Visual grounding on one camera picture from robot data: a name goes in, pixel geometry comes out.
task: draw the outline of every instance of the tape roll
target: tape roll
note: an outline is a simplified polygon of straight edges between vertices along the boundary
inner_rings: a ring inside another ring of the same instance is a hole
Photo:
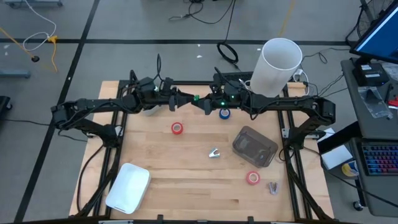
[[[173,134],[181,134],[182,133],[182,124],[179,122],[173,123],[172,124],[172,132]]]
[[[218,113],[221,119],[228,119],[231,115],[231,111],[229,109],[220,109]]]
[[[246,175],[246,181],[250,185],[256,185],[256,184],[258,184],[260,182],[260,174],[257,173],[256,171],[250,171]]]

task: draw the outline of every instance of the keyboard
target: keyboard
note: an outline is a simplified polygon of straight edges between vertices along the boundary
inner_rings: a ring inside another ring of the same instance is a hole
[[[253,72],[228,72],[228,73],[223,73],[223,76],[228,81],[237,81],[237,82],[239,81],[239,79],[241,79],[244,82],[248,81],[248,80],[251,79],[252,75],[253,75]],[[222,79],[221,83],[225,84],[226,81],[224,79]]]
[[[398,142],[362,142],[367,175],[398,175]]]

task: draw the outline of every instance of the blue tape roll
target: blue tape roll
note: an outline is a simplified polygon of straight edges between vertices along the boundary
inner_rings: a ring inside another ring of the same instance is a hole
[[[220,109],[218,113],[221,119],[228,119],[231,115],[231,111],[229,109]]]

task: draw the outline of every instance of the computer monitor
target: computer monitor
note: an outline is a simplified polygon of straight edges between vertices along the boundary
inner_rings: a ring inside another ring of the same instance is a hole
[[[398,0],[373,22],[350,53],[360,55],[362,62],[374,58],[398,64]]]

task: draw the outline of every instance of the black tape line on floor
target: black tape line on floor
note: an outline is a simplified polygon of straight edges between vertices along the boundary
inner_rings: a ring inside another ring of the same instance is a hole
[[[67,97],[69,86],[72,82],[73,75],[75,74],[75,70],[78,65],[80,55],[83,50],[83,46],[87,39],[88,32],[90,31],[90,27],[93,22],[94,15],[98,8],[99,3],[100,3],[100,0],[94,0],[93,6],[91,7],[90,14],[87,18],[86,26],[83,30],[80,41],[78,43],[78,47],[76,49],[75,56],[73,57],[72,63],[70,65],[67,78],[65,80],[65,83],[63,84],[62,91],[61,91],[60,97],[58,99],[58,104],[63,103],[65,101],[65,98]],[[33,191],[34,191],[36,183],[37,183],[37,179],[39,178],[40,171],[42,170],[45,157],[49,150],[49,146],[50,146],[54,131],[55,131],[55,126],[54,126],[54,123],[51,122],[50,126],[47,130],[47,133],[45,134],[43,145],[40,148],[40,152],[39,152],[39,155],[37,156],[36,163],[33,168],[32,174],[30,175],[30,179],[29,179],[29,182],[25,189],[24,196],[22,197],[21,203],[19,204],[18,211],[15,215],[14,223],[23,222],[23,220],[24,220],[27,208],[29,206],[30,199],[32,198],[32,194],[33,194]]]
[[[18,43],[22,43],[24,39],[16,39]],[[30,39],[29,43],[39,44],[43,39]],[[86,39],[85,44],[217,44],[224,40],[203,40],[203,39],[153,39],[153,40],[124,40],[124,39]],[[228,44],[243,45],[262,45],[267,40],[228,40]],[[323,45],[323,46],[347,46],[344,41],[328,41],[328,40],[294,40],[298,45]],[[10,39],[0,39],[0,43],[12,43]],[[58,44],[79,44],[80,39],[57,39]]]

